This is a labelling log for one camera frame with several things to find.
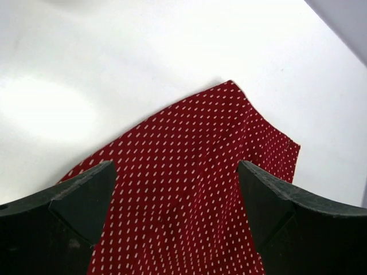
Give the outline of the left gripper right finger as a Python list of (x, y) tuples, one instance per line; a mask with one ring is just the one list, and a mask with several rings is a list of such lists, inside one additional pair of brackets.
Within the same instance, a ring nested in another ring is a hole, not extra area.
[(266, 274), (366, 274), (366, 209), (321, 197), (249, 161), (239, 186)]

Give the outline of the red polka dot skirt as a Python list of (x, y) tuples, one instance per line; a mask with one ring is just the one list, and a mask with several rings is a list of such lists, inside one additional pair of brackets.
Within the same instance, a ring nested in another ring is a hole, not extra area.
[(76, 165), (116, 183), (89, 274), (264, 274), (237, 176), (247, 160), (292, 182), (300, 146), (233, 82), (150, 116)]

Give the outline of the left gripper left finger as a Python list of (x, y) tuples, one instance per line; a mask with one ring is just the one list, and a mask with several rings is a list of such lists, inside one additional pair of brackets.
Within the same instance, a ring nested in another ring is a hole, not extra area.
[(1, 274), (87, 274), (115, 187), (113, 162), (1, 205)]

